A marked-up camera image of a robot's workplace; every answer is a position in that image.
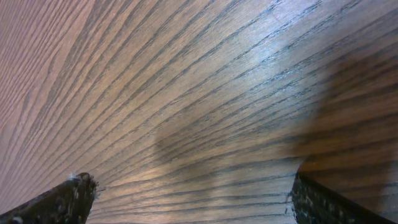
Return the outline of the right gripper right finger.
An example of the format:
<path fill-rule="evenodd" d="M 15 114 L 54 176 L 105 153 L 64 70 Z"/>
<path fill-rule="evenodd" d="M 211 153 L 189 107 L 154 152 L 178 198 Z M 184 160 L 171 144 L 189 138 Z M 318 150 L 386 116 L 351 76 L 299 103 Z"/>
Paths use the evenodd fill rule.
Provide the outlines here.
<path fill-rule="evenodd" d="M 290 195 L 298 224 L 396 224 L 299 172 Z"/>

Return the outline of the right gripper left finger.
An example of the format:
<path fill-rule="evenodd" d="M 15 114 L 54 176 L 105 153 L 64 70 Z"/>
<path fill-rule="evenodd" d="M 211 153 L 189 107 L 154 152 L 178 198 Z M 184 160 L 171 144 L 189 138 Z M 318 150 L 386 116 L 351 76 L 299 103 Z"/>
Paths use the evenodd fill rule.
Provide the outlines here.
<path fill-rule="evenodd" d="M 1 224 L 85 224 L 98 183 L 83 172 L 1 215 Z"/>

